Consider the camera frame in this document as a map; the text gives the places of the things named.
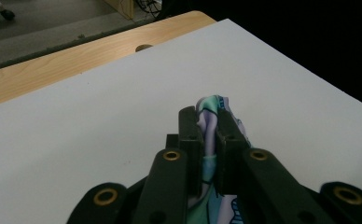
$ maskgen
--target floor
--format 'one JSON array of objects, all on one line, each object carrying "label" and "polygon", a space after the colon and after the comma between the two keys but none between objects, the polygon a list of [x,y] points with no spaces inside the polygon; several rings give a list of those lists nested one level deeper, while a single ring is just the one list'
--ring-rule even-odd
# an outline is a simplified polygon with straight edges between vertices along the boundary
[{"label": "floor", "polygon": [[104,0],[2,0],[1,3],[16,17],[6,21],[0,15],[0,63],[154,19],[135,3],[132,20],[125,19]]}]

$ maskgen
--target white table surface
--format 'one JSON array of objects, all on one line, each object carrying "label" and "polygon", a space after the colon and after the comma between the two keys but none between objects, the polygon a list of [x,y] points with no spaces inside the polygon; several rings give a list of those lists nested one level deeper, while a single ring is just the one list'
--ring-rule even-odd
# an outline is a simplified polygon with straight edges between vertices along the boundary
[{"label": "white table surface", "polygon": [[89,189],[134,184],[213,94],[300,184],[362,189],[362,103],[224,20],[0,104],[0,223],[65,223]]}]

